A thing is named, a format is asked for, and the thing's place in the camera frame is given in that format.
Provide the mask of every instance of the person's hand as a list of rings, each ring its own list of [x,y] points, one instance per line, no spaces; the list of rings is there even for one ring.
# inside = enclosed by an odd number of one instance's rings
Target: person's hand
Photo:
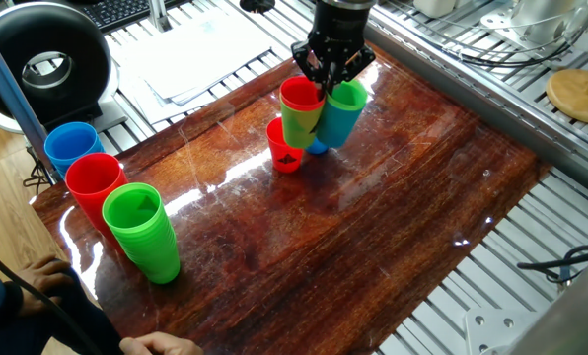
[[[159,331],[136,339],[124,338],[120,349],[125,355],[204,355],[192,341]]]
[[[36,262],[31,262],[18,272],[18,276],[43,294],[55,286],[72,284],[73,279],[60,272],[69,268],[70,263],[54,260],[55,255],[47,255]],[[35,315],[46,308],[44,303],[29,291],[23,289],[22,293],[23,302],[18,313],[20,317]],[[59,297],[51,297],[50,299],[56,304],[61,301]]]

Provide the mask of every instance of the wooden floor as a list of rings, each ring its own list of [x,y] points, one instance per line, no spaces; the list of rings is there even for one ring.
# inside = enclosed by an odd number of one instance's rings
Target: wooden floor
[[[50,252],[65,258],[29,205],[36,189],[22,185],[33,166],[23,136],[0,129],[0,259],[14,270]],[[66,354],[74,353],[52,340],[44,351],[44,355]]]

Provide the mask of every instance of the red-brown wooden surface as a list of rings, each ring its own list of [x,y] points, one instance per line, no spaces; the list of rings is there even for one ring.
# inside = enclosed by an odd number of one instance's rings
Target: red-brown wooden surface
[[[272,169],[264,134],[292,61],[118,156],[166,203],[183,265],[168,285],[100,248],[63,183],[37,199],[122,335],[161,330],[207,354],[370,353],[548,169],[378,54],[346,145],[294,174]]]

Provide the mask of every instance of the round wooden disc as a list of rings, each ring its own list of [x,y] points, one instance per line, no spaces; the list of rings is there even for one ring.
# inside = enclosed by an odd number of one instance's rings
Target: round wooden disc
[[[547,95],[563,113],[588,122],[588,71],[568,69],[555,73],[547,82]]]

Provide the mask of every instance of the plastic cup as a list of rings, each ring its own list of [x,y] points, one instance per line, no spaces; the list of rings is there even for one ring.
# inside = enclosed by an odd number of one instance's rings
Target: plastic cup
[[[44,151],[62,178],[77,159],[105,152],[95,128],[83,122],[66,123],[50,132]]]
[[[311,146],[305,148],[305,151],[309,154],[319,155],[323,154],[330,147],[323,144],[318,138],[314,138],[314,143]]]
[[[344,145],[366,106],[367,97],[362,84],[355,80],[342,82],[331,95],[327,95],[318,125],[318,140],[333,148]]]
[[[325,98],[318,99],[316,84],[304,76],[285,80],[280,92],[285,142],[294,148],[309,147],[316,137]]]
[[[111,192],[127,183],[118,160],[106,153],[79,158],[66,172],[66,186],[88,220],[118,250],[120,245],[102,214],[104,201]]]
[[[103,216],[127,257],[154,283],[171,282],[180,272],[176,233],[158,191],[129,183],[112,192]]]
[[[267,142],[272,153],[272,165],[282,173],[292,173],[301,166],[303,150],[292,148],[283,139],[283,120],[275,118],[265,129]]]

